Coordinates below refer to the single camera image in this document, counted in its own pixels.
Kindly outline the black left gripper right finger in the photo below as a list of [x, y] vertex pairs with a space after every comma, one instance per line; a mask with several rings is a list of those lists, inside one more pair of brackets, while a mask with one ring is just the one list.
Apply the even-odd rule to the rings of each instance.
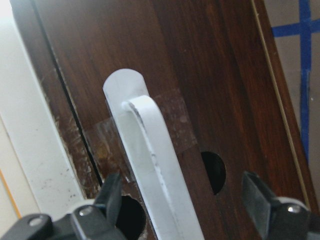
[[320, 216], [300, 200], [276, 196], [254, 172], [243, 173], [242, 200], [263, 240], [320, 238]]

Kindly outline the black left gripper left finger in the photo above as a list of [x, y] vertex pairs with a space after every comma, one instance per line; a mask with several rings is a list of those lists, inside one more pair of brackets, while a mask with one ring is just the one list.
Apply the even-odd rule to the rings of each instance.
[[81, 205], [59, 220], [43, 213], [19, 219], [2, 240], [124, 240], [116, 227], [122, 205], [122, 180], [110, 174], [93, 204]]

